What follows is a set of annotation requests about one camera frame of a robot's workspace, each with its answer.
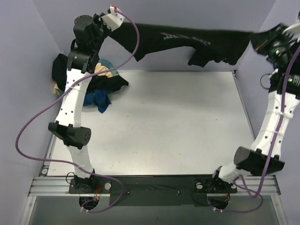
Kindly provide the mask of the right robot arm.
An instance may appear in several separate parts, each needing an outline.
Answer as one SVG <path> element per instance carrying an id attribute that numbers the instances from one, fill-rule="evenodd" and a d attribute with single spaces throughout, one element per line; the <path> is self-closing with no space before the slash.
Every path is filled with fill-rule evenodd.
<path id="1" fill-rule="evenodd" d="M 283 169 L 281 146 L 289 121 L 300 103 L 300 24 L 280 23 L 251 37 L 253 50 L 267 58 L 274 70 L 269 75 L 268 106 L 261 128 L 249 148 L 239 147 L 233 162 L 220 166 L 209 181 L 220 192 L 226 184 L 249 175 L 260 176 Z"/>

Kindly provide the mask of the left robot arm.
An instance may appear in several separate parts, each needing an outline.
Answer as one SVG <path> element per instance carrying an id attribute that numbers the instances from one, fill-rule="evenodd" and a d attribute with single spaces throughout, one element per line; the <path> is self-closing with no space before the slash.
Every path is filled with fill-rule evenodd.
<path id="1" fill-rule="evenodd" d="M 99 61 L 99 50 L 104 39 L 109 35 L 102 17 L 82 15 L 75 19 L 73 31 L 75 38 L 67 57 L 67 79 L 61 109 L 48 129 L 61 139 L 75 163 L 74 186 L 85 193 L 92 193 L 97 186 L 94 168 L 91 165 L 87 144 L 91 130 L 81 126 L 81 112 L 89 76 L 95 71 Z"/>

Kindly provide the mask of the black graphic t shirt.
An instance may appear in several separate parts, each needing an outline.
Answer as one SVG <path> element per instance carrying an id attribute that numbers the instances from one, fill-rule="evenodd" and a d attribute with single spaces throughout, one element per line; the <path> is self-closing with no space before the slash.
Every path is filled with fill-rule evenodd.
<path id="1" fill-rule="evenodd" d="M 110 34 L 136 61 L 145 55 L 178 47 L 192 47 L 188 65 L 205 67 L 210 61 L 236 65 L 248 44 L 257 48 L 271 33 L 240 30 L 202 30 L 126 22 Z"/>

